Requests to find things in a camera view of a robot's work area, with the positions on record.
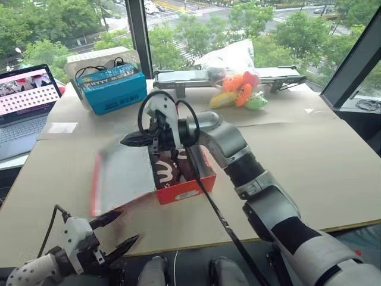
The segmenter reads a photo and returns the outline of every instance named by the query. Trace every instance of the laptop keyboard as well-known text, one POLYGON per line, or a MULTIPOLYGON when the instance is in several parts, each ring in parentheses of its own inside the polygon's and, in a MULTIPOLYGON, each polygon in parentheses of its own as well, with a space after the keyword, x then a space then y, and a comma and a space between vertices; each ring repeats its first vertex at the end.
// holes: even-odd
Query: laptop keyboard
POLYGON ((45 126, 46 117, 17 123, 0 129, 0 143, 24 137, 30 134, 39 133, 45 126))

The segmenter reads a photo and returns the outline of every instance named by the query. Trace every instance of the blue box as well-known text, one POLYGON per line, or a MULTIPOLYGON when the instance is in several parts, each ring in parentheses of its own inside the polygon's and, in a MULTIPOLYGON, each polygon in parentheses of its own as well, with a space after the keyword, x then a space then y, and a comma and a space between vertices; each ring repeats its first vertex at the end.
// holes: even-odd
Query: blue box
POLYGON ((98 115, 136 103, 147 96, 145 76, 132 64, 88 74, 75 82, 79 96, 85 98, 98 115))

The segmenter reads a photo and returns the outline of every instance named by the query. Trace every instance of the laptop screen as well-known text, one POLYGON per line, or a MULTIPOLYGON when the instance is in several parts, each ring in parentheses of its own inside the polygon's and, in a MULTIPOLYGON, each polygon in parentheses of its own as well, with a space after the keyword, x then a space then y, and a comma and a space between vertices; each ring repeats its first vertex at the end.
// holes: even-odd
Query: laptop screen
POLYGON ((61 94, 47 65, 0 75, 0 125, 47 113, 61 94))

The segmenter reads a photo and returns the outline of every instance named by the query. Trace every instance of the laptop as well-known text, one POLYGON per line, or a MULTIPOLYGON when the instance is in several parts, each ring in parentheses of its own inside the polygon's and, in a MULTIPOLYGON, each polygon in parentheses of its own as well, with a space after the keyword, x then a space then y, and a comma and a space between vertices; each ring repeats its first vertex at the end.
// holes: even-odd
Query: laptop
POLYGON ((46 64, 0 74, 0 160, 33 148, 60 97, 46 64))

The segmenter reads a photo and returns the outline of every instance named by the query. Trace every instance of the orange plush toy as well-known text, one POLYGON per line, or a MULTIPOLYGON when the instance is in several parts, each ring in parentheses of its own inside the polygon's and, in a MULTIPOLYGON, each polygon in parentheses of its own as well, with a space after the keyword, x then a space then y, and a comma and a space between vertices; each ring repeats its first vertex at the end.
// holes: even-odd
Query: orange plush toy
POLYGON ((258 86, 259 77, 249 71, 243 74, 233 74, 226 76, 223 81, 222 88, 227 92, 237 92, 235 99, 237 107, 244 106, 251 97, 251 92, 258 86))

